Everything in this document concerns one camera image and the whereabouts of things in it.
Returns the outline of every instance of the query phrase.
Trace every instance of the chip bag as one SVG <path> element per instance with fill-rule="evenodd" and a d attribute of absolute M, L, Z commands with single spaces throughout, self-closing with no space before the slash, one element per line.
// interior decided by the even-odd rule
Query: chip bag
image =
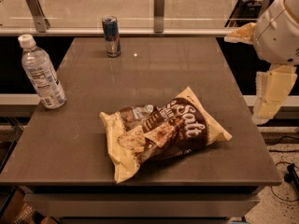
<path fill-rule="evenodd" d="M 232 136 L 201 106 L 188 87 L 164 107 L 130 106 L 100 113 L 117 183 L 134 176 L 149 159 L 168 159 Z"/>

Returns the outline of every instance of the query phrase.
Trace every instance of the plastic bottle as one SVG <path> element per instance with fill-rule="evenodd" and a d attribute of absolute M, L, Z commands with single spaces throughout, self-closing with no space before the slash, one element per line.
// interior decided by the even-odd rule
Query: plastic bottle
<path fill-rule="evenodd" d="M 18 40 L 23 48 L 22 67 L 42 104 L 49 109 L 62 106 L 66 101 L 64 89 L 57 79 L 48 53 L 36 45 L 31 35 L 21 35 Z"/>

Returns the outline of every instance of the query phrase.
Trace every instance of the floor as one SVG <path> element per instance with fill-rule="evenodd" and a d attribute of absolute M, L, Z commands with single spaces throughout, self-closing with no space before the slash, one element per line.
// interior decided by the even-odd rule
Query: floor
<path fill-rule="evenodd" d="M 227 21 L 237 0 L 165 0 L 165 27 L 176 28 L 222 28 Z M 120 27 L 144 28 L 152 27 L 153 0 L 40 0 L 45 14 L 50 19 L 51 27 L 97 27 L 100 18 L 107 14 L 116 15 Z M 24 0 L 1 0 L 0 3 L 0 28 L 6 27 L 32 27 L 31 15 Z M 298 137 L 297 127 L 286 128 L 260 128 L 262 135 L 267 135 L 271 142 L 279 135 Z M 8 126 L 1 126 L 0 142 L 10 141 L 13 132 Z M 298 149 L 295 140 L 282 140 L 275 146 L 267 146 L 269 154 L 281 173 L 286 174 L 287 163 L 299 166 L 299 152 L 273 152 L 274 149 Z M 261 202 L 249 211 L 245 218 L 251 224 L 295 224 L 299 220 L 299 198 L 293 183 L 283 182 L 278 187 L 265 187 L 259 194 Z M 5 223 L 12 220 L 24 207 L 21 197 L 13 202 L 10 217 Z"/>

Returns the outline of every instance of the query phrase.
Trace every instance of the gray tabletop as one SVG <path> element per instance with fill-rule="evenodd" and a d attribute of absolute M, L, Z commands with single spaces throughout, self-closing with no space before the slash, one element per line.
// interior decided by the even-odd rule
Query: gray tabletop
<path fill-rule="evenodd" d="M 280 183 L 215 38 L 122 38 L 121 52 L 118 58 L 108 58 L 104 38 L 74 40 L 58 73 L 67 103 L 55 110 L 39 104 L 0 175 L 2 184 L 114 184 L 99 112 L 166 105 L 187 86 L 233 139 L 184 158 L 144 163 L 124 184 Z"/>

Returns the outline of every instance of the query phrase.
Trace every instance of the aluminum can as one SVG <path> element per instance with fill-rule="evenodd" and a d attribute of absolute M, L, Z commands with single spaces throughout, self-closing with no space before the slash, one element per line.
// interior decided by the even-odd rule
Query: aluminum can
<path fill-rule="evenodd" d="M 102 19 L 103 32 L 106 40 L 107 55 L 117 57 L 121 55 L 120 34 L 118 20 L 114 16 L 107 16 Z"/>

